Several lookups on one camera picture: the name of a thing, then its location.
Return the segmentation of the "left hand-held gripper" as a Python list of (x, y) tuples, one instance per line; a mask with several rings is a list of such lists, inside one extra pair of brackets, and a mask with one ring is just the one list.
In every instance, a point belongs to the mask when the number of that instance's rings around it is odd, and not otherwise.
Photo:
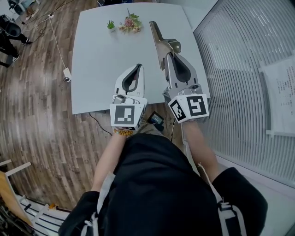
[(136, 64), (116, 80), (110, 105), (111, 126), (116, 130), (137, 131), (148, 100), (144, 97), (144, 67)]

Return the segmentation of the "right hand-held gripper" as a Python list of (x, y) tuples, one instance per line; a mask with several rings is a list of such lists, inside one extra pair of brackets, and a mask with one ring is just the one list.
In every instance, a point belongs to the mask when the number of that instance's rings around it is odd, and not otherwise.
[[(165, 78), (169, 85), (163, 96), (179, 124), (209, 116), (207, 95), (197, 84), (195, 68), (183, 56), (165, 56)], [(187, 85), (180, 87), (178, 81)]]

